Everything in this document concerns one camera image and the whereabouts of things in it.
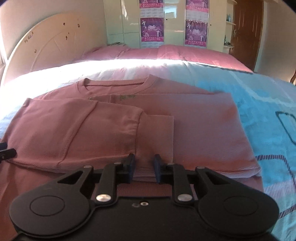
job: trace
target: screw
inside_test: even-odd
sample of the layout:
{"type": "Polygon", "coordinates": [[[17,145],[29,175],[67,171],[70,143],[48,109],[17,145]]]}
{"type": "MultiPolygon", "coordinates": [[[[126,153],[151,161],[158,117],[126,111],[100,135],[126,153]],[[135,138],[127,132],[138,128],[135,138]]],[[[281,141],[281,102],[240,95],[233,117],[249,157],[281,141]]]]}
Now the screw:
{"type": "Polygon", "coordinates": [[[99,202],[108,202],[111,200],[111,196],[108,194],[100,194],[96,196],[96,200],[99,202]]]}
{"type": "Polygon", "coordinates": [[[188,202],[192,200],[192,196],[189,194],[180,194],[178,196],[178,200],[181,202],[188,202]]]}

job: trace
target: striped line on bedspread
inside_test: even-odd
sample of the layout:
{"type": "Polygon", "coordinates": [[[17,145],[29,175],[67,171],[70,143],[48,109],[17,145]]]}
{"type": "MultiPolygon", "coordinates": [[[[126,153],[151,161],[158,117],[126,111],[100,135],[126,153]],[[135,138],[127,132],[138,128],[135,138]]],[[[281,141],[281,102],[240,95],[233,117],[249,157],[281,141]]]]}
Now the striped line on bedspread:
{"type": "MultiPolygon", "coordinates": [[[[291,167],[288,163],[287,158],[285,158],[283,155],[259,155],[256,156],[257,161],[261,161],[261,160],[271,160],[271,159],[278,159],[278,160],[282,160],[284,161],[289,174],[291,175],[292,178],[292,182],[293,182],[293,186],[294,186],[294,190],[296,192],[296,180],[295,180],[295,175],[291,170],[291,167]]],[[[296,210],[296,204],[294,204],[292,207],[284,210],[283,212],[280,212],[278,219],[283,218],[284,216],[288,215],[289,213],[293,212],[296,210]]]]}

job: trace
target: writing on headboard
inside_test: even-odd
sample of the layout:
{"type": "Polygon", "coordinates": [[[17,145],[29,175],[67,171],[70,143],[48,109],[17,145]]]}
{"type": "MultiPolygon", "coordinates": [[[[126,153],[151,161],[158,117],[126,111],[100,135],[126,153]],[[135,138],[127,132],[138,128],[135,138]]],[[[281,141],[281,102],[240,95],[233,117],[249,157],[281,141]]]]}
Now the writing on headboard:
{"type": "Polygon", "coordinates": [[[34,32],[32,31],[32,33],[29,34],[29,36],[27,37],[27,39],[24,40],[25,43],[27,43],[32,37],[33,37],[34,32]]]}

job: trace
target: poster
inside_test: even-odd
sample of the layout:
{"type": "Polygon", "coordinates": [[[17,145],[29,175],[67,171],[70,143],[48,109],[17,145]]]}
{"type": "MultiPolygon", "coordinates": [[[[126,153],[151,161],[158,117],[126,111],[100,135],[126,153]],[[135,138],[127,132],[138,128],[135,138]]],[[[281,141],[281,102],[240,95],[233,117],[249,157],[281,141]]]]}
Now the poster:
{"type": "Polygon", "coordinates": [[[209,12],[209,0],[186,0],[186,10],[209,12]]]}
{"type": "Polygon", "coordinates": [[[140,8],[163,8],[163,0],[140,0],[140,8]]]}
{"type": "Polygon", "coordinates": [[[206,47],[207,23],[186,20],[185,44],[206,47]]]}
{"type": "Polygon", "coordinates": [[[163,42],[163,18],[140,18],[141,41],[163,42]]]}

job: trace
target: green embroidered logo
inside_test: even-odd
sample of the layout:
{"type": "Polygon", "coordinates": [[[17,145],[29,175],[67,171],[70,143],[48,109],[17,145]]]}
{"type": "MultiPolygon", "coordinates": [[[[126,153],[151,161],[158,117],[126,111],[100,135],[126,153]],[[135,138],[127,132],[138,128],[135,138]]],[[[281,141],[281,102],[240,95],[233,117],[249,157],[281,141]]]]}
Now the green embroidered logo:
{"type": "Polygon", "coordinates": [[[126,100],[127,98],[135,98],[136,95],[121,95],[120,100],[126,100]]]}

